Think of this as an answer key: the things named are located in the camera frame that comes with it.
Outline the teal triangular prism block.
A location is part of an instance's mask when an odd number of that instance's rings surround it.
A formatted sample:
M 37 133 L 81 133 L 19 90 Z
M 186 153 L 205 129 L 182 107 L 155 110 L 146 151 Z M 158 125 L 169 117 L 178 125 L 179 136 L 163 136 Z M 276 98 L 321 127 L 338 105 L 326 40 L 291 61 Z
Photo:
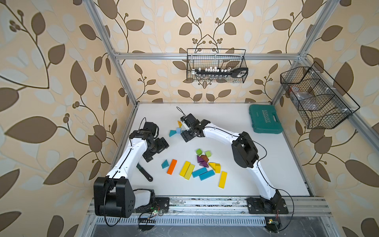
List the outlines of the teal triangular prism block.
M 162 169 L 165 169 L 165 168 L 169 167 L 169 162 L 168 162 L 168 160 L 165 160 L 165 161 L 161 164 L 161 167 L 162 167 Z
M 177 132 L 175 130 L 170 130 L 170 132 L 169 132 L 169 136 L 170 137 L 172 137 L 175 134 L 177 134 Z

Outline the orange rectangular block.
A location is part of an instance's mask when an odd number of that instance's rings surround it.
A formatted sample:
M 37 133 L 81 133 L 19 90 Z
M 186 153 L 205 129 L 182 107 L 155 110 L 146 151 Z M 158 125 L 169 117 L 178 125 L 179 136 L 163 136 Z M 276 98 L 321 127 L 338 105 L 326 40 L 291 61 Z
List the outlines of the orange rectangular block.
M 169 166 L 169 168 L 168 168 L 167 174 L 169 174 L 169 175 L 172 175 L 172 174 L 173 174 L 173 171 L 174 171 L 174 169 L 175 169 L 175 167 L 176 167 L 176 164 L 177 164 L 177 160 L 173 159 L 173 160 L 171 161 L 171 163 L 170 163 L 170 166 Z

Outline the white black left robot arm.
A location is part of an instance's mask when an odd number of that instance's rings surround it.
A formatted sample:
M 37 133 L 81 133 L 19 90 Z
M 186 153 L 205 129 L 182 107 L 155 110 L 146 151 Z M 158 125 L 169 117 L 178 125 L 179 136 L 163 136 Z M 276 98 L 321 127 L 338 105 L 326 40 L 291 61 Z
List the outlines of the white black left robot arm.
M 150 211 L 157 207 L 154 190 L 134 190 L 129 178 L 141 158 L 148 163 L 154 155 L 169 147 L 158 135 L 158 125 L 145 122 L 143 128 L 129 135 L 129 142 L 111 171 L 95 180 L 94 211 L 97 216 L 128 218 L 136 209 Z

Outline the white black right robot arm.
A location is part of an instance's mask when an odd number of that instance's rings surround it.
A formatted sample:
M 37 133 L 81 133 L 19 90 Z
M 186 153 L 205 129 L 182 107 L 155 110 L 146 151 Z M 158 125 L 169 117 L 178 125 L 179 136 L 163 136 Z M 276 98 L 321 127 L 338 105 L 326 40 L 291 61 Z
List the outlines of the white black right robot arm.
M 181 133 L 185 142 L 195 137 L 212 138 L 226 145 L 230 145 L 234 161 L 241 168 L 248 168 L 259 190 L 260 199 L 266 212 L 277 208 L 282 200 L 280 191 L 272 186 L 260 164 L 258 149 L 247 132 L 235 133 L 222 129 L 210 121 L 202 121 L 192 114 L 180 118 L 185 130 Z

